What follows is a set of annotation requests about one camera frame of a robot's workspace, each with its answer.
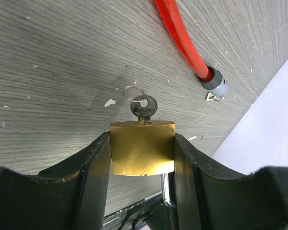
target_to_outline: wood grain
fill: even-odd
[[[157,99],[154,119],[213,155],[288,59],[288,0],[178,4],[229,84],[222,102],[204,100],[152,0],[0,0],[0,165],[37,173],[135,119],[122,96],[135,82]],[[160,190],[159,176],[111,175],[106,214]]]

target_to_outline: gold padlock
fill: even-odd
[[[145,107],[140,104],[143,100],[148,102]],[[135,97],[131,111],[138,121],[110,125],[113,173],[150,176],[174,171],[174,122],[151,121],[157,102],[148,95]]]

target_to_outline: red hose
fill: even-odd
[[[210,81],[213,78],[213,74],[194,48],[186,27],[183,24],[176,1],[155,0],[155,4],[169,35],[184,59],[199,78],[206,82]]]

